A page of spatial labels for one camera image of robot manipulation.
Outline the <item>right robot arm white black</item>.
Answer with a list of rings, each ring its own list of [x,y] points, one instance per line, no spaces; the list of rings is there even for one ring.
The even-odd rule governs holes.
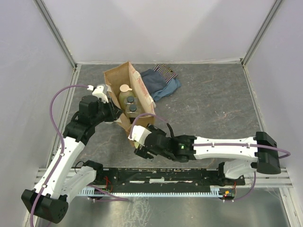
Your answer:
[[[176,136],[173,131],[168,136],[154,125],[136,125],[131,129],[129,140],[137,145],[136,155],[149,160],[157,155],[180,163],[222,158],[224,162],[220,164],[216,178],[223,185],[253,172],[264,175],[281,173],[277,144],[263,131],[256,132],[253,137],[218,140]]]

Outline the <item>yellow bottle white cap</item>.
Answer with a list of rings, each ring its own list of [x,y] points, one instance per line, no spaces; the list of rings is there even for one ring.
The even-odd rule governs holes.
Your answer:
[[[135,141],[134,146],[135,146],[135,148],[139,148],[141,146],[141,144],[139,142]]]

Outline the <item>green bottle with pump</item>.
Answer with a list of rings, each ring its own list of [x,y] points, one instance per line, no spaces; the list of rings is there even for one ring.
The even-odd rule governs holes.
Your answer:
[[[127,84],[122,84],[119,89],[120,89],[119,98],[118,98],[119,103],[121,108],[125,109],[125,99],[128,98],[129,96],[135,97],[135,94]]]

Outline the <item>clear bottle black label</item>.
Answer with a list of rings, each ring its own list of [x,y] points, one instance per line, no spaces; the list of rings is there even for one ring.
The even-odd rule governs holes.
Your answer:
[[[136,118],[140,114],[142,114],[142,108],[137,104],[127,104],[125,114],[127,118]]]

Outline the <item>brown canvas bag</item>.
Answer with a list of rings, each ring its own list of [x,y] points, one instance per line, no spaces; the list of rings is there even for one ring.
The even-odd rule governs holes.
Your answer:
[[[128,61],[118,67],[107,70],[104,72],[105,84],[111,88],[109,96],[113,100],[117,107],[120,107],[119,94],[121,85],[128,85],[134,93],[137,101],[139,102],[142,113],[155,114],[155,103],[149,94],[140,73],[133,67]],[[155,117],[143,116],[140,117],[135,125],[147,126],[147,124],[154,124]],[[128,116],[123,110],[123,114],[120,116],[120,120],[117,123],[122,127],[126,133],[126,137],[129,136],[131,131],[131,122]]]

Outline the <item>clear bottle yellow label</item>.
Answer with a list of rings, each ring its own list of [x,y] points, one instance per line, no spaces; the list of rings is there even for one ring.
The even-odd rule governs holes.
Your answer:
[[[138,98],[134,96],[128,96],[124,99],[124,105],[137,105],[138,104]]]

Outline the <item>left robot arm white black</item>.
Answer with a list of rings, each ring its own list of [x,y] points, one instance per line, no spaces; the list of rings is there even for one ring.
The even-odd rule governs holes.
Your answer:
[[[44,176],[32,190],[25,189],[21,195],[32,216],[57,224],[84,187],[104,181],[102,164],[90,160],[70,180],[66,177],[76,157],[95,133],[96,126],[102,122],[114,122],[121,114],[122,110],[111,99],[104,102],[93,95],[81,99],[79,109],[66,125],[59,150]]]

